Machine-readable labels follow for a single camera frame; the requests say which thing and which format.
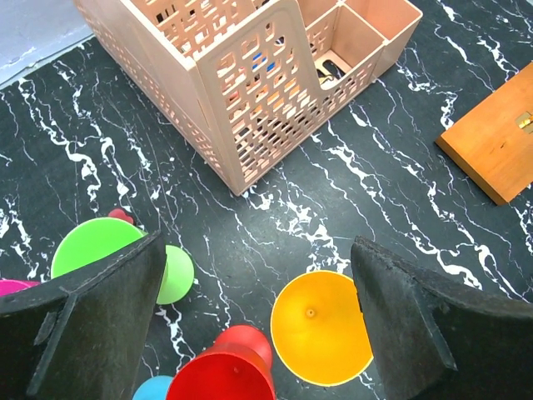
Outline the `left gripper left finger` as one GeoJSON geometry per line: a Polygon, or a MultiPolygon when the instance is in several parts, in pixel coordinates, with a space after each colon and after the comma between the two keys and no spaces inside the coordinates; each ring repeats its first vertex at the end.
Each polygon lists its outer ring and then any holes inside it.
{"type": "Polygon", "coordinates": [[[150,233],[1,299],[3,399],[130,399],[166,265],[150,233]]]}

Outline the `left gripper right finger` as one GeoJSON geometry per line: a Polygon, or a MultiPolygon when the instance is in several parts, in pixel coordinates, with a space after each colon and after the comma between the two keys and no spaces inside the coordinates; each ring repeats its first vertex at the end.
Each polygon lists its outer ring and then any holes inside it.
{"type": "Polygon", "coordinates": [[[358,236],[351,270],[389,399],[530,399],[532,306],[358,236]]]}

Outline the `magenta plastic wine glass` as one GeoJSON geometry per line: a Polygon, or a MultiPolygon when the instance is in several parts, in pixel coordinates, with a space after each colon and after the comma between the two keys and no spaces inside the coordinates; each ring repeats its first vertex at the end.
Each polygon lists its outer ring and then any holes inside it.
{"type": "Polygon", "coordinates": [[[40,282],[36,281],[23,281],[14,279],[1,279],[0,280],[0,296],[7,296],[9,294],[17,293],[28,288],[33,288],[39,285],[40,282]]]}

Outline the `blue plastic wine glass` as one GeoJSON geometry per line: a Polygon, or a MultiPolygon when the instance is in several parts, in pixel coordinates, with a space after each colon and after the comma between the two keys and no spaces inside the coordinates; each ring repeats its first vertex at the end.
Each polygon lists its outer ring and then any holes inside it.
{"type": "Polygon", "coordinates": [[[171,383],[170,376],[151,377],[134,392],[132,400],[165,400],[171,383]]]}

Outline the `green plastic wine glass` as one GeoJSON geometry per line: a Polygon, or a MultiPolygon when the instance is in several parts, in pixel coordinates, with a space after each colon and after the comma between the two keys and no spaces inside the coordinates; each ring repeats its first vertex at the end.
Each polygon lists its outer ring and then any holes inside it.
{"type": "MultiPolygon", "coordinates": [[[[84,267],[134,243],[147,234],[133,224],[114,217],[97,217],[76,226],[60,242],[51,265],[51,278],[84,267]]],[[[167,261],[157,304],[183,299],[194,283],[191,257],[181,248],[167,244],[167,261]]]]}

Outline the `orange yellow wine glass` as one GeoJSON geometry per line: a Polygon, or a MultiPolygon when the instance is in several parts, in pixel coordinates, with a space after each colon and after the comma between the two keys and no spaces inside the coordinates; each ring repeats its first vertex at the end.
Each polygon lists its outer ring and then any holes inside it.
{"type": "Polygon", "coordinates": [[[373,360],[352,278],[317,270],[292,279],[271,310],[278,357],[307,383],[334,387],[363,373],[373,360]]]}

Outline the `red plastic wine glass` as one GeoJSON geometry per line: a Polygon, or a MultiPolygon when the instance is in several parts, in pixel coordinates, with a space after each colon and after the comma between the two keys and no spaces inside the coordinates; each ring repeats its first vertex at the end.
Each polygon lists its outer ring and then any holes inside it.
{"type": "Polygon", "coordinates": [[[166,398],[274,400],[272,362],[271,344],[260,330],[232,326],[179,370],[166,398]]]}

